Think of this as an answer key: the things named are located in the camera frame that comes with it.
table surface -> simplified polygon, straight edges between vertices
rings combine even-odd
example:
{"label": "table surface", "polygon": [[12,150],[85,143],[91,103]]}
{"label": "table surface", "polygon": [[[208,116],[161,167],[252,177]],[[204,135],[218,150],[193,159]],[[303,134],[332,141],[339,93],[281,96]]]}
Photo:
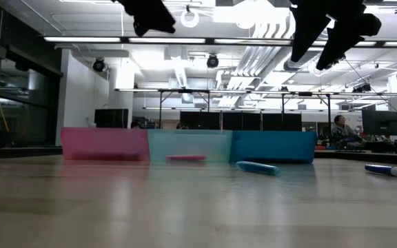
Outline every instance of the table surface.
{"label": "table surface", "polygon": [[0,247],[397,247],[397,178],[364,165],[1,159]]}

